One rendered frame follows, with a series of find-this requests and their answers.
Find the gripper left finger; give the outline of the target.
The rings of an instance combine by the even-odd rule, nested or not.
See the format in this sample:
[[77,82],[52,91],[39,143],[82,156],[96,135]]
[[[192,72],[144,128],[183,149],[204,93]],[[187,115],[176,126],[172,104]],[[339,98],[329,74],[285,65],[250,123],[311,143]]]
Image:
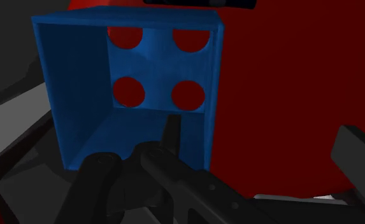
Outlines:
[[[190,211],[196,211],[208,224],[264,224],[260,209],[208,171],[194,171],[178,158],[181,119],[169,115],[160,145],[138,153],[142,168],[173,199],[177,222],[189,224]],[[122,159],[115,153],[87,156],[54,224],[106,224],[108,195],[121,172]]]

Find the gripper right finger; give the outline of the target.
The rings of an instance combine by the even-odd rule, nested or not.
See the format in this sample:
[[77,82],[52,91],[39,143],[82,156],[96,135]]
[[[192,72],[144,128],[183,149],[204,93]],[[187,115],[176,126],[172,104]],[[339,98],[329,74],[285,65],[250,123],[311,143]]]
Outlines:
[[331,159],[353,184],[352,195],[365,206],[365,133],[353,125],[342,125],[337,133]]

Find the red robot stand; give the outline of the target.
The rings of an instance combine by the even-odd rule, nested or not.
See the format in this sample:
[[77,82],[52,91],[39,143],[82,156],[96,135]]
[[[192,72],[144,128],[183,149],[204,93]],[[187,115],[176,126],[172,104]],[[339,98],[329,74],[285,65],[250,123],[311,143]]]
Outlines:
[[[96,6],[165,8],[70,4]],[[212,11],[224,34],[208,170],[246,197],[349,189],[330,153],[341,125],[365,131],[365,0],[259,0],[252,11]]]

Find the blue box with round holes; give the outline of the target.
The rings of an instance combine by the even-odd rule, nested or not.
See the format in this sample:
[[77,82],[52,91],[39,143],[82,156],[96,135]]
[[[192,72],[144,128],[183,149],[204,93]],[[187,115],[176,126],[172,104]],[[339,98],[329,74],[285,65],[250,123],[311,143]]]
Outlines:
[[96,6],[32,24],[64,167],[128,158],[182,117],[180,158],[209,169],[224,25],[216,11]]

